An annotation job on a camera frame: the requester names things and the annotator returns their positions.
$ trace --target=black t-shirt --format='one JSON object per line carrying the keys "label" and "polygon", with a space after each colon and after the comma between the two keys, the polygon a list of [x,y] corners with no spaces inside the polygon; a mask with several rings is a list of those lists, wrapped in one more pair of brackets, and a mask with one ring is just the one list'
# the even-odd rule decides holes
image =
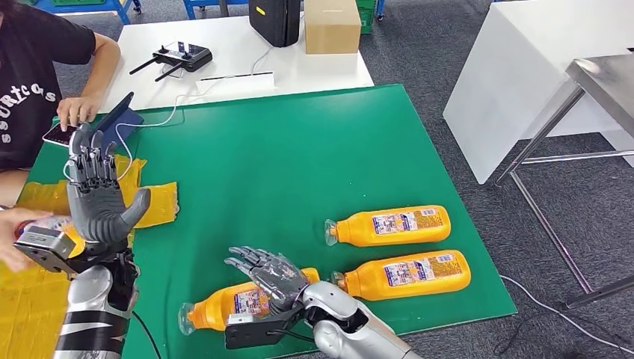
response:
{"label": "black t-shirt", "polygon": [[0,25],[0,169],[33,165],[61,92],[53,61],[87,64],[95,35],[27,5]]}

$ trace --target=cardboard box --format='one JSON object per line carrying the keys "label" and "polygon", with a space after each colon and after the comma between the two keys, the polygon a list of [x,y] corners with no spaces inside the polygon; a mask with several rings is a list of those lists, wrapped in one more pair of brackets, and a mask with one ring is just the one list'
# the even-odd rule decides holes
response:
{"label": "cardboard box", "polygon": [[356,0],[305,0],[307,54],[354,54],[361,20]]}

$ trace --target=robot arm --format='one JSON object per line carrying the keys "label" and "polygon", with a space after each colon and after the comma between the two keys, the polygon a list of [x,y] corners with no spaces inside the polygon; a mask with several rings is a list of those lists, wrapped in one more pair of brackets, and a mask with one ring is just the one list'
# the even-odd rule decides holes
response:
{"label": "robot arm", "polygon": [[335,359],[420,359],[392,328],[365,304],[332,283],[309,284],[284,256],[249,247],[230,248],[242,260],[225,263],[247,274],[269,295],[273,316],[230,316],[225,331],[228,349],[277,343],[301,319],[313,328],[315,344]]}
{"label": "robot arm", "polygon": [[73,226],[86,241],[69,258],[75,243],[63,232],[28,226],[14,244],[48,271],[72,279],[68,307],[55,348],[55,359],[116,359],[123,351],[135,305],[139,275],[127,236],[147,211],[150,191],[139,190],[132,205],[123,204],[114,169],[114,143],[102,153],[102,133],[81,125],[70,139],[67,185]]}
{"label": "robot arm", "polygon": [[420,359],[365,304],[332,283],[311,284],[301,300],[315,344],[330,358]]}

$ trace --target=green table surface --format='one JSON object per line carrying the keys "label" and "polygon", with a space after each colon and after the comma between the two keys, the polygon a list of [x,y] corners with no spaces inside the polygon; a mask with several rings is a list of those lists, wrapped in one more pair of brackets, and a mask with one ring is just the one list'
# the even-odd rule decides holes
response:
{"label": "green table surface", "polygon": [[[142,111],[161,122],[170,108]],[[183,302],[247,281],[223,264],[227,248],[284,253],[322,278],[366,261],[457,249],[471,268],[459,292],[366,302],[398,334],[516,313],[515,306],[401,85],[217,102],[180,108],[162,128],[129,141],[147,159],[141,184],[178,182],[175,222],[138,230],[136,311],[164,358],[272,358],[314,350],[292,337],[275,346],[227,351],[223,333],[183,336]],[[67,152],[45,144],[29,180],[62,178]],[[324,243],[324,220],[422,204],[447,208],[452,232],[433,244],[356,248]],[[295,330],[310,334],[303,323]],[[125,358],[153,358],[134,320]]]}

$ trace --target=gray carpet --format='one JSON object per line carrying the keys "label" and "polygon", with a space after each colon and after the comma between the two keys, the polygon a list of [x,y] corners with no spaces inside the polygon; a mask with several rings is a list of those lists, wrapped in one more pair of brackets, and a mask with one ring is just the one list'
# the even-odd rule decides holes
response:
{"label": "gray carpet", "polygon": [[[142,1],[144,13],[130,13],[135,23],[187,18],[178,0]],[[502,188],[477,184],[442,116],[487,9],[487,0],[387,0],[386,18],[375,23],[374,34],[363,36],[361,52],[376,84],[402,83],[407,89],[499,272],[523,283],[546,304],[559,307],[581,289],[512,181]],[[246,8],[230,7],[230,12],[243,15]],[[219,12],[208,7],[206,13],[197,10],[197,15],[214,17]],[[114,39],[122,28],[119,19],[109,14],[71,19]],[[78,93],[87,67],[59,66],[58,75],[64,93]],[[609,149],[603,137],[591,134],[549,139],[536,154]],[[634,223],[629,221],[634,210],[634,170],[624,160],[533,165],[521,169],[520,175],[593,286],[634,273],[630,235]],[[426,359],[494,358],[498,342],[509,337],[522,319],[543,311],[518,288],[508,288],[519,315],[412,334],[406,340]],[[574,313],[632,338],[633,294],[623,292]],[[586,327],[606,337],[600,329]],[[621,357],[618,350],[594,342],[555,316],[530,322],[520,337],[524,340],[503,358],[574,358],[569,356],[572,353],[583,354],[582,358]]]}

